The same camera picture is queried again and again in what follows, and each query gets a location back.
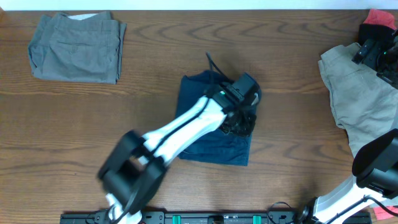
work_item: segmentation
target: pink cloth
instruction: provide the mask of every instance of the pink cloth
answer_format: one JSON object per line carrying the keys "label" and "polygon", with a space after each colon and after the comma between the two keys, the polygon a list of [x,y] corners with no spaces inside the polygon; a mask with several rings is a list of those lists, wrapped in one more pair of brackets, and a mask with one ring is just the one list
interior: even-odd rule
{"label": "pink cloth", "polygon": [[[394,208],[394,206],[387,206],[387,208],[393,212],[398,213],[398,208]],[[392,215],[390,215],[386,211],[384,211],[381,207],[373,208],[373,210],[374,210],[374,214],[376,215],[377,220],[385,220],[385,219],[393,217]]]}
{"label": "pink cloth", "polygon": [[389,12],[384,12],[382,10],[371,9],[369,12],[368,18],[366,18],[365,24],[374,24],[374,25],[383,25],[390,27],[391,29],[396,30],[397,27],[395,26],[395,18]]}

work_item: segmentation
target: wooden surface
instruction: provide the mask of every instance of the wooden surface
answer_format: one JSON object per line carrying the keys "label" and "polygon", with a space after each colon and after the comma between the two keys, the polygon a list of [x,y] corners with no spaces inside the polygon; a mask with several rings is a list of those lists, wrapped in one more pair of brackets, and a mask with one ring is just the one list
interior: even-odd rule
{"label": "wooden surface", "polygon": [[231,78],[248,72],[262,87],[249,165],[176,159],[151,207],[299,207],[350,175],[317,61],[354,42],[367,11],[113,12],[127,23],[117,85],[34,78],[27,45],[42,14],[53,12],[7,12],[0,23],[0,223],[107,207],[99,167],[126,131],[173,120],[180,79],[208,68],[206,50]]}

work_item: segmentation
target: white wall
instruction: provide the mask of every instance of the white wall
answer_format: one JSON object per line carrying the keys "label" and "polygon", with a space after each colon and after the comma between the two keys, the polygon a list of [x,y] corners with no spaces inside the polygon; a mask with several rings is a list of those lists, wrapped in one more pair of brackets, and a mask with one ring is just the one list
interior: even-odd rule
{"label": "white wall", "polygon": [[0,0],[4,10],[398,9],[398,0]]}

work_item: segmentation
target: dark blue cloth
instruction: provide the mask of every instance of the dark blue cloth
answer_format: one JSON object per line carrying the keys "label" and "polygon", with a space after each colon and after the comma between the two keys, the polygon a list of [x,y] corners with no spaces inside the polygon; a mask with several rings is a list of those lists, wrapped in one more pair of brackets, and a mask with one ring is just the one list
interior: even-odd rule
{"label": "dark blue cloth", "polygon": [[[207,70],[199,75],[184,76],[181,79],[176,118],[187,112],[204,95],[205,90],[209,88],[210,72],[212,71]],[[219,73],[212,73],[215,84],[228,81]],[[193,161],[247,166],[250,142],[251,135],[248,138],[243,138],[233,134],[224,134],[217,129],[202,136],[178,156],[180,159]]]}

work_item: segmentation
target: wooden table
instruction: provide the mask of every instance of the wooden table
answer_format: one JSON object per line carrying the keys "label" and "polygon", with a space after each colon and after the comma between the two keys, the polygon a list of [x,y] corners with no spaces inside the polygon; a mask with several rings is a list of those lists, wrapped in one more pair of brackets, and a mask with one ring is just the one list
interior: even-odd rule
{"label": "wooden table", "polygon": [[151,207],[299,207],[350,175],[317,62],[354,42],[368,11],[113,12],[128,24],[117,85],[34,78],[27,45],[42,14],[54,12],[7,12],[0,23],[0,223],[107,207],[96,172],[126,131],[173,120],[180,79],[208,68],[207,50],[231,78],[248,72],[262,88],[249,165],[176,159]]}

